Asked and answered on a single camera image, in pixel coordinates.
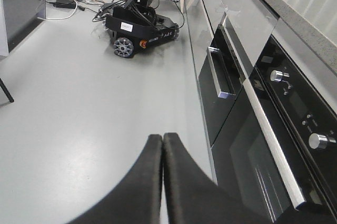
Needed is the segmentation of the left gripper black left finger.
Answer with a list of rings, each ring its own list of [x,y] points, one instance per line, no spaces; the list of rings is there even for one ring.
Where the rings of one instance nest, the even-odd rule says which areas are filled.
[[[159,223],[162,137],[147,142],[125,177],[96,205],[70,223]]]

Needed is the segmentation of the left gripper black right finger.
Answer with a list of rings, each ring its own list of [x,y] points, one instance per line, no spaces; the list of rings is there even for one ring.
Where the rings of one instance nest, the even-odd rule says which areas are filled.
[[[193,160],[177,133],[164,134],[163,157],[170,223],[269,223],[219,188]]]

